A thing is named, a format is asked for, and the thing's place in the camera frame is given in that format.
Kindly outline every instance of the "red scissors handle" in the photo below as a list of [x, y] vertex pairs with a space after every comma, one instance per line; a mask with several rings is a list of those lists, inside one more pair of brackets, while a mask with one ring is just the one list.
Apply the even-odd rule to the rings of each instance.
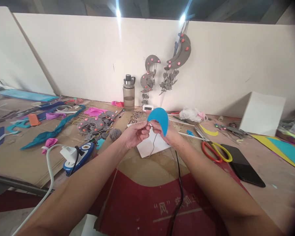
[[[214, 155], [218, 158], [217, 160], [216, 159], [214, 159], [213, 157], [211, 157], [207, 152], [206, 152], [206, 150], [205, 150], [205, 146], [207, 146], [207, 148], [208, 149], [210, 149], [213, 153], [214, 153]], [[214, 162], [217, 162], [217, 163], [221, 163], [223, 160], [222, 160], [222, 158], [220, 157], [220, 155], [207, 143], [207, 142], [202, 142], [202, 151], [203, 151], [203, 153], [209, 158], [209, 159], [211, 159], [212, 161], [214, 161]]]

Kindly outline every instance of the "yarn ball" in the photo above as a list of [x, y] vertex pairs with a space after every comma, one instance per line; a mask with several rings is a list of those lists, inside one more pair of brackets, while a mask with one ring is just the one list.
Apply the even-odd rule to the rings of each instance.
[[122, 131], [120, 129], [113, 129], [110, 131], [109, 137], [112, 141], [116, 141], [122, 135]]

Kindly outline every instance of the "ceiling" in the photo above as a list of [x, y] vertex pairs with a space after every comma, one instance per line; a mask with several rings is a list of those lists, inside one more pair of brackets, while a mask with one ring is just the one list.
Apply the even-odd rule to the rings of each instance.
[[[117, 0], [121, 17], [295, 25], [292, 0]], [[12, 12], [116, 17], [116, 0], [0, 0]]]

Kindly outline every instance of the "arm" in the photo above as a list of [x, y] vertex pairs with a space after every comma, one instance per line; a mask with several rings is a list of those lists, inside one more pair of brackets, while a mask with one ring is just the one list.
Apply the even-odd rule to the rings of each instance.
[[69, 235], [82, 220], [124, 155], [149, 137], [147, 122], [131, 125], [103, 153], [57, 188], [18, 235]]
[[223, 219], [230, 235], [282, 235], [282, 232], [255, 200], [228, 174], [199, 153], [169, 125], [166, 137], [159, 123], [153, 131], [178, 152], [197, 184]]

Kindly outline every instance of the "person's right hand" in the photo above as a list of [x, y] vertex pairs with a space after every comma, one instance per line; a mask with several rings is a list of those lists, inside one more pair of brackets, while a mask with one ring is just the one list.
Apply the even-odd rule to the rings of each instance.
[[168, 130], [167, 130], [166, 137], [164, 137], [164, 133], [160, 123], [152, 120], [151, 125], [153, 126], [153, 132], [156, 134], [160, 134], [161, 137], [164, 139], [164, 141], [171, 146], [177, 143], [179, 138], [181, 138], [180, 134], [177, 132], [177, 130], [175, 129], [175, 127], [170, 121], [168, 123]]

